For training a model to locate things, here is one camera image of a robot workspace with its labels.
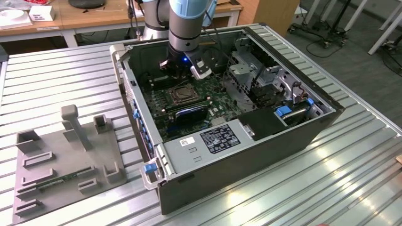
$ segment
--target green circuit board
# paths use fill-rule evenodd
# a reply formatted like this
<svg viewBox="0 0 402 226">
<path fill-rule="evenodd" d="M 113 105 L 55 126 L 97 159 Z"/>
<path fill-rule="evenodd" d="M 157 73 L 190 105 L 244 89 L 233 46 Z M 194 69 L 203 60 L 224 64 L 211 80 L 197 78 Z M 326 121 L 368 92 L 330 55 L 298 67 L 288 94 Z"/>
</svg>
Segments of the green circuit board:
<svg viewBox="0 0 402 226">
<path fill-rule="evenodd" d="M 214 119 L 219 118 L 225 122 L 242 114 L 218 76 L 207 80 L 186 81 L 173 88 L 146 92 L 145 99 L 165 142 L 213 127 Z M 198 106 L 209 107 L 207 117 L 202 121 L 171 129 L 175 114 Z"/>
</svg>

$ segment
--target motherboard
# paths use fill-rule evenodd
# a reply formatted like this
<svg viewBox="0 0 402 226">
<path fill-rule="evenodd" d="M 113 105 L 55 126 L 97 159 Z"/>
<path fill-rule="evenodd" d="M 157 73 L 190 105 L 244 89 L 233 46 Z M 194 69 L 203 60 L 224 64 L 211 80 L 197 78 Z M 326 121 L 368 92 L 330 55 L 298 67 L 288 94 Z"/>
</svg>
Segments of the motherboard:
<svg viewBox="0 0 402 226">
<path fill-rule="evenodd" d="M 185 80 L 167 89 L 145 92 L 145 99 L 163 141 L 217 126 L 242 110 L 222 85 L 222 77 Z"/>
</svg>

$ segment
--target caster wheel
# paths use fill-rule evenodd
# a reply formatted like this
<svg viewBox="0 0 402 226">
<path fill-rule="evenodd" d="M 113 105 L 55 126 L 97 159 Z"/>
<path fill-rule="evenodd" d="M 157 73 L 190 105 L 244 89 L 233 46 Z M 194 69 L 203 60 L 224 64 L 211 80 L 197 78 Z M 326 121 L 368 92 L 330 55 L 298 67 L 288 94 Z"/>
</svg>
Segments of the caster wheel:
<svg viewBox="0 0 402 226">
<path fill-rule="evenodd" d="M 294 27 L 289 28 L 289 29 L 288 29 L 288 32 L 289 32 L 290 34 L 293 34 L 293 33 L 296 32 L 296 28 L 294 28 Z"/>
</svg>

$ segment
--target aluminum extrusion table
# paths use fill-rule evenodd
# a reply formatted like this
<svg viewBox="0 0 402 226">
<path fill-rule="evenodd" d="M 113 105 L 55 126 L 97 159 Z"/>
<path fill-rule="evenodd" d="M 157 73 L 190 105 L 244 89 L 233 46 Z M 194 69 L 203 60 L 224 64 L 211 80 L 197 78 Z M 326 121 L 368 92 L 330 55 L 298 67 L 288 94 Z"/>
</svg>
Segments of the aluminum extrusion table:
<svg viewBox="0 0 402 226">
<path fill-rule="evenodd" d="M 224 190 L 163 216 L 121 98 L 109 46 L 14 55 L 0 76 L 0 225 L 11 225 L 16 132 L 62 129 L 59 107 L 75 103 L 81 122 L 114 119 L 129 183 L 25 225 L 400 225 L 402 131 L 266 26 L 256 32 L 346 107 L 309 147 Z"/>
</svg>

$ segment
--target blue tab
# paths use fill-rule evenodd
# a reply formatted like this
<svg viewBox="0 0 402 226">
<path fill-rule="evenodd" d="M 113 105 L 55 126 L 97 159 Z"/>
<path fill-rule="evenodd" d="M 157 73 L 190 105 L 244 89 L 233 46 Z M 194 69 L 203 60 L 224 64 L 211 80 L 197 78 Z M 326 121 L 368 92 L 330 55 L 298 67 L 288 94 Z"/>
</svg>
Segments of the blue tab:
<svg viewBox="0 0 402 226">
<path fill-rule="evenodd" d="M 134 110 L 134 118 L 139 118 L 139 113 L 138 113 L 138 109 Z"/>
<path fill-rule="evenodd" d="M 277 109 L 277 114 L 280 115 L 280 117 L 282 117 L 282 115 L 286 115 L 289 113 L 292 113 L 289 106 L 284 106 Z"/>
<path fill-rule="evenodd" d="M 157 163 L 151 163 L 151 164 L 145 165 L 145 170 L 146 170 L 147 174 L 155 172 L 158 170 Z"/>
<path fill-rule="evenodd" d="M 314 104 L 314 100 L 312 98 L 308 98 L 308 103 L 312 106 Z"/>
</svg>

